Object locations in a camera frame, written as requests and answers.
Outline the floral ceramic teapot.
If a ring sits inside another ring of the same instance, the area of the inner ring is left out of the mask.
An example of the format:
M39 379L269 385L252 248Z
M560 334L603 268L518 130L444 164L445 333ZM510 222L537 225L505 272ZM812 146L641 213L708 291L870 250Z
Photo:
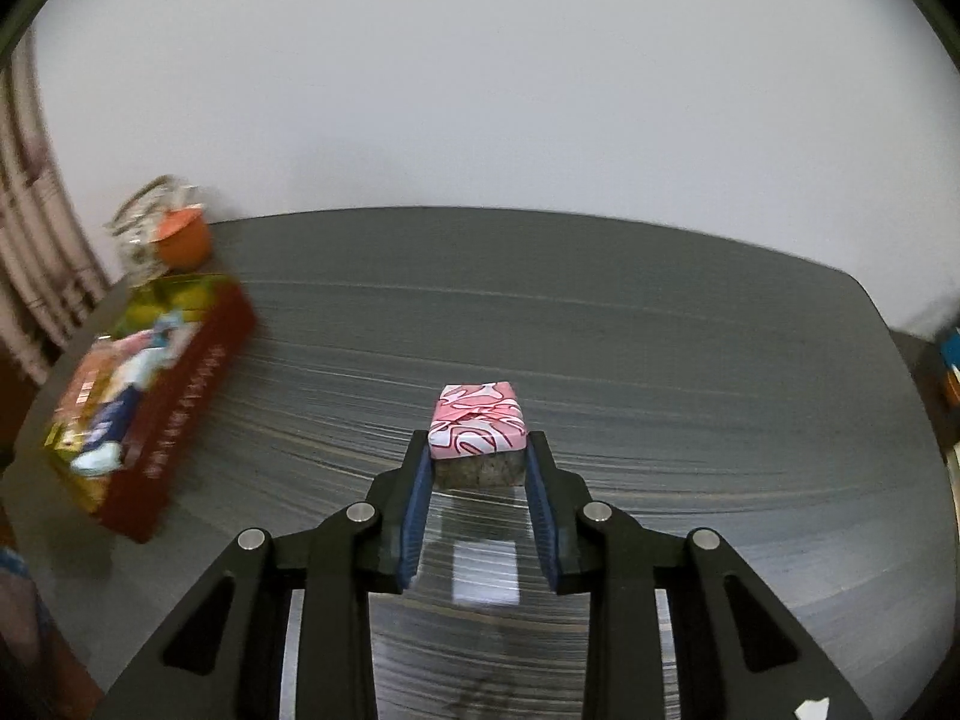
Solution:
M155 232L167 213L194 203L199 188L179 177L155 177L121 203L104 225L130 288L162 277L167 266L156 254Z

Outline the red gold toffee tin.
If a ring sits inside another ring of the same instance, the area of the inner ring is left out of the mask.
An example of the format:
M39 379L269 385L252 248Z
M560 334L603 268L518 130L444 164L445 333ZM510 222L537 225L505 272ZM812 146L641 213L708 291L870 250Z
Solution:
M52 413L43 444L50 468L94 522L135 543L153 538L189 442L256 325L239 281L221 273L158 278L124 294L121 312L101 335L118 340L174 330L171 362L143 397L122 444L124 466L102 478L71 472L96 411L85 424L55 424Z

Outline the clear packet orange biscuits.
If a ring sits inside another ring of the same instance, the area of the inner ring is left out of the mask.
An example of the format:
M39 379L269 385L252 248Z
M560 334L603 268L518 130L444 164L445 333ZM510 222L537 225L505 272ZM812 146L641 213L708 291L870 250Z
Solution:
M99 335L78 362L73 377L53 410L55 424L85 424L103 399L114 372L121 364L142 351L148 337L133 333L130 337Z

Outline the cluttered shelf with books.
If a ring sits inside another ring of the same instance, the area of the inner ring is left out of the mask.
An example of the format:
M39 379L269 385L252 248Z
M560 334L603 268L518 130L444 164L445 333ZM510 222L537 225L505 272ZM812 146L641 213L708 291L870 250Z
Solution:
M958 327L952 327L940 339L935 350L935 382L942 401L944 445L946 446L947 476L952 495L953 516L960 518L958 500Z

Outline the beige patterned curtain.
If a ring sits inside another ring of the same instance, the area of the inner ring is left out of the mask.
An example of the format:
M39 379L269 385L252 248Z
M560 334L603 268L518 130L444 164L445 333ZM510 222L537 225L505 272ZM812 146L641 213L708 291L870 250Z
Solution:
M2 355L41 385L109 291L52 153L34 39L2 62Z

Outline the large pink patterned cake packet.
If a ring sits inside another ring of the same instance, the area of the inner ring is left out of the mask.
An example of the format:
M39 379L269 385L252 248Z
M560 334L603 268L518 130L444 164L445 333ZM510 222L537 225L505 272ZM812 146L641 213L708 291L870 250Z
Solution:
M439 489L521 486L527 426L511 383L448 383L434 405L428 450Z

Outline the navy white cracker packet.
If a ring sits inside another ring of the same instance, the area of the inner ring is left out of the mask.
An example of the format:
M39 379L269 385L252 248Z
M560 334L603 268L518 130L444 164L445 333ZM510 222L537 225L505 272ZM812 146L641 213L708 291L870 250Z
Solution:
M122 444L143 397L161 369L171 362L172 335L171 327L149 330L145 343L137 346L110 376L106 394L89 423L85 444L70 462L74 475L102 478L124 466Z

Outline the orange lidded tea cup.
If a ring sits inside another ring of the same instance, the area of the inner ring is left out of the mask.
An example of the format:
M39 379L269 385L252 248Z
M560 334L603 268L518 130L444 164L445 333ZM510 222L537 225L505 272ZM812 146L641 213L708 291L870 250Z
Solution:
M174 271L200 268L213 254L213 236L200 205L171 210L156 226L153 245L160 261Z

